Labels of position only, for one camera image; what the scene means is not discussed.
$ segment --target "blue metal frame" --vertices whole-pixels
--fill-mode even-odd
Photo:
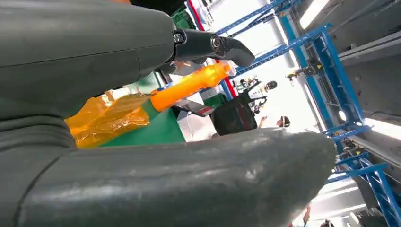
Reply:
[[[289,1],[288,5],[280,6],[279,11],[285,10],[291,7],[291,3]],[[254,11],[253,13],[239,19],[238,21],[224,27],[220,31],[217,32],[218,35],[227,32],[228,30],[234,28],[235,26],[253,18],[254,16],[261,14],[257,17],[253,22],[251,22],[247,27],[241,29],[240,31],[232,34],[230,37],[234,37],[253,26],[256,26],[262,22],[266,22],[271,20],[274,17],[274,13],[270,13],[270,10],[274,7],[278,7],[284,0],[274,0],[271,4],[268,4],[259,10]],[[327,28],[330,25],[326,25],[321,27],[320,29],[314,30],[306,35],[301,37],[296,37],[292,26],[288,20],[288,17],[279,17],[285,33],[289,39],[289,43],[286,45],[282,45],[279,48],[270,51],[258,58],[255,59],[253,64],[247,68],[238,68],[237,75],[239,76],[251,69],[254,69],[286,52],[289,50],[293,50],[297,60],[302,68],[307,66],[306,58],[301,50],[301,46],[306,42],[311,42],[319,56],[319,59],[322,63],[325,75],[317,75],[317,76],[325,76],[330,84],[330,88],[333,91],[337,101],[338,107],[345,113],[347,117],[347,121],[341,125],[335,125],[333,123],[333,119],[329,114],[329,110],[327,105],[323,100],[323,94],[321,94],[319,87],[315,81],[316,76],[307,77],[306,81],[309,85],[309,89],[314,97],[314,101],[317,104],[319,109],[319,113],[321,114],[324,124],[327,131],[323,133],[327,136],[330,136],[334,143],[337,145],[337,151],[339,154],[343,153],[343,144],[341,140],[356,135],[359,133],[363,133],[370,129],[369,126],[363,125],[364,123],[364,115],[362,112],[362,108],[359,104],[358,98],[352,89],[351,83],[348,80],[347,74],[338,58],[338,55],[335,51],[334,45],[331,42],[330,36],[328,35]],[[335,132],[339,130],[345,130],[346,132],[340,135],[334,135]],[[338,180],[342,180],[348,177],[361,176],[364,180],[368,181],[372,187],[372,190],[375,194],[377,201],[381,207],[381,210],[384,214],[384,217],[391,227],[399,226],[401,227],[401,209],[395,200],[394,194],[386,180],[386,175],[383,171],[388,165],[386,163],[381,163],[377,165],[372,165],[366,158],[368,153],[363,153],[358,156],[353,156],[350,158],[343,159],[336,163],[336,165],[346,165],[350,171],[340,171],[337,173],[342,173],[343,175],[334,177],[329,179],[328,182],[335,182]]]
[[[265,11],[264,13],[262,13],[259,17],[257,17],[255,20],[253,20],[251,23],[248,24],[248,26],[244,27],[243,29],[229,35],[228,37],[233,38],[255,26],[257,26],[258,24],[261,23],[267,23],[271,20],[274,19],[275,15],[280,16],[280,14],[282,14],[283,12],[285,12],[286,10],[292,8],[293,6],[298,5],[299,3],[301,3],[302,0],[290,0],[285,6],[280,6],[276,12],[272,12],[271,10]]]
[[[327,181],[327,183],[340,181],[348,177],[361,176],[362,179],[371,185],[373,193],[377,199],[377,202],[379,203],[388,226],[401,227],[401,209],[394,197],[394,193],[391,190],[384,173],[384,169],[388,167],[388,164],[380,163],[373,165],[369,160],[366,159],[368,155],[369,154],[366,152],[337,162],[336,166],[348,165],[349,167],[351,166],[351,162],[358,160],[360,165],[357,169],[352,169],[349,167],[349,169],[351,169],[350,171],[335,172],[335,174],[342,173],[343,175],[331,178]]]
[[[316,30],[313,30],[313,31],[311,31],[311,32],[309,32],[309,33],[307,33],[307,34],[305,34],[303,36],[300,36],[300,37],[298,37],[298,38],[296,38],[294,40],[289,41],[288,44],[282,45],[282,46],[280,46],[280,47],[278,47],[278,48],[276,48],[276,49],[274,49],[274,50],[272,50],[272,51],[270,51],[268,53],[263,54],[260,57],[255,58],[255,60],[253,61],[253,63],[249,67],[246,67],[246,68],[239,67],[239,68],[237,68],[237,74],[235,76],[231,77],[231,78],[235,78],[235,77],[237,77],[237,76],[239,76],[241,74],[244,74],[244,73],[248,72],[249,70],[252,70],[252,69],[254,69],[254,68],[256,68],[256,67],[258,67],[260,65],[263,65],[264,63],[266,63],[266,62],[268,62],[268,61],[270,61],[270,60],[272,60],[274,58],[277,58],[277,57],[287,53],[288,51],[290,51],[290,50],[292,50],[294,48],[303,46],[306,42],[310,41],[311,39],[314,39],[317,35],[321,34],[322,31],[324,31],[327,26],[329,26],[329,25],[325,25],[325,26],[320,27],[320,28],[318,28]]]
[[[229,25],[225,26],[224,28],[218,30],[218,31],[216,32],[216,34],[217,34],[217,35],[224,34],[224,33],[228,32],[229,30],[233,29],[234,27],[236,27],[236,26],[242,24],[243,22],[245,22],[245,21],[247,21],[247,20],[253,18],[254,16],[257,16],[258,14],[261,14],[261,13],[266,14],[267,12],[269,12],[269,11],[270,11],[271,9],[273,9],[274,7],[278,7],[278,6],[279,6],[281,3],[283,3],[284,1],[286,1],[286,0],[273,0],[273,1],[271,1],[270,4],[267,4],[267,5],[263,6],[263,7],[261,7],[261,8],[259,8],[259,9],[255,10],[254,12],[252,12],[252,13],[246,15],[245,17],[243,17],[243,18],[241,18],[241,19],[235,21],[234,23],[229,24]]]

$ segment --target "blue steel beam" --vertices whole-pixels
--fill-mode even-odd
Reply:
[[[345,90],[346,94],[348,94],[348,97],[351,99],[351,102],[353,104],[354,107],[354,111],[356,112],[357,116],[358,116],[358,120],[363,123],[364,119],[365,119],[365,115],[362,111],[362,107],[359,104],[359,100],[357,95],[354,92],[354,89],[352,88],[352,85],[349,81],[349,78],[345,72],[344,67],[342,66],[342,63],[340,61],[340,59],[338,58],[338,54],[335,50],[335,47],[330,39],[329,34],[327,33],[327,30],[325,30],[322,33],[322,39],[324,40],[324,42],[327,45],[327,51],[330,53],[331,55],[331,59],[333,61],[333,64],[335,66],[335,69],[339,75],[340,78],[340,82],[342,85],[342,89]]]
[[[239,20],[237,20],[236,22],[234,22],[234,23],[232,23],[232,24],[230,24],[230,25],[228,25],[228,26],[226,26],[226,27],[224,27],[224,28],[218,30],[218,31],[216,32],[216,34],[217,34],[217,35],[224,34],[224,33],[226,33],[227,31],[231,30],[232,28],[234,28],[234,27],[236,27],[236,26],[242,24],[243,22],[245,22],[245,21],[247,21],[247,20],[253,18],[254,16],[256,16],[256,15],[258,15],[258,14],[261,14],[261,13],[264,13],[264,12],[266,12],[266,11],[269,11],[269,10],[273,9],[274,7],[279,6],[279,5],[280,5],[282,2],[284,2],[284,1],[286,1],[286,0],[273,0],[273,1],[271,1],[271,4],[267,4],[267,5],[263,6],[262,8],[260,8],[260,9],[258,9],[258,10],[255,10],[254,12],[252,12],[252,13],[246,15],[245,17],[243,17],[243,18],[241,18],[241,19],[239,19]]]
[[[241,30],[229,35],[228,37],[233,38],[233,37],[235,37],[235,36],[237,36],[237,35],[239,35],[239,34],[241,34],[243,32],[248,31],[249,29],[255,27],[258,24],[267,23],[267,22],[271,21],[272,19],[274,19],[275,15],[279,15],[280,16],[280,14],[283,13],[285,10],[290,9],[293,6],[298,5],[300,2],[301,2],[301,0],[289,1],[287,5],[285,5],[283,7],[280,7],[275,13],[270,13],[269,15],[267,15],[265,17],[263,17],[263,16],[266,13],[269,13],[270,10],[267,11],[267,12],[264,12],[259,17],[257,17],[254,21],[252,21],[250,24],[248,24],[248,26],[246,26],[243,29],[241,29]]]
[[[340,140],[345,139],[347,137],[355,136],[355,135],[364,133],[365,131],[368,131],[368,130],[370,130],[370,126],[369,125],[363,125],[363,126],[360,126],[357,129],[354,129],[352,131],[348,131],[346,133],[343,133],[343,134],[340,134],[338,136],[332,137],[331,139],[334,140],[334,141],[340,141]]]
[[[257,21],[254,21],[254,22],[250,23],[248,26],[246,26],[243,29],[241,29],[241,30],[229,35],[228,37],[230,37],[230,38],[236,37],[237,35],[248,31],[249,29],[255,27],[258,24],[266,23],[266,22],[269,22],[269,21],[271,21],[273,19],[274,19],[274,14],[269,14],[269,15],[265,16],[264,18],[260,19],[260,20],[257,20]]]
[[[362,153],[360,155],[355,155],[355,156],[352,156],[352,157],[349,157],[349,158],[345,158],[345,159],[342,159],[342,160],[336,162],[336,166],[339,166],[339,165],[342,165],[342,164],[345,164],[345,163],[348,163],[348,162],[351,162],[351,161],[354,161],[354,160],[358,160],[360,158],[367,158],[368,156],[369,156],[369,153],[365,152],[365,153]]]
[[[345,175],[337,176],[337,177],[327,180],[326,183],[333,183],[336,181],[341,181],[341,180],[347,179],[349,177],[364,175],[364,174],[371,173],[374,171],[380,171],[380,170],[383,170],[384,168],[387,168],[387,166],[388,166],[387,163],[380,163],[380,164],[376,164],[374,166],[351,170],[351,171],[347,172]]]
[[[252,65],[250,65],[249,67],[237,68],[237,74],[234,77],[237,77],[241,74],[244,74],[245,72],[248,72],[249,70],[252,70],[260,65],[263,65],[264,63],[285,54],[286,52],[288,52],[289,50],[291,50],[293,48],[304,45],[308,40],[313,39],[316,36],[318,36],[320,33],[322,33],[322,31],[324,31],[327,26],[329,26],[329,25],[325,25],[316,30],[313,30],[313,31],[309,32],[308,34],[305,34],[303,36],[300,36],[300,37],[290,41],[288,44],[282,45],[277,49],[274,49],[260,57],[255,58]]]

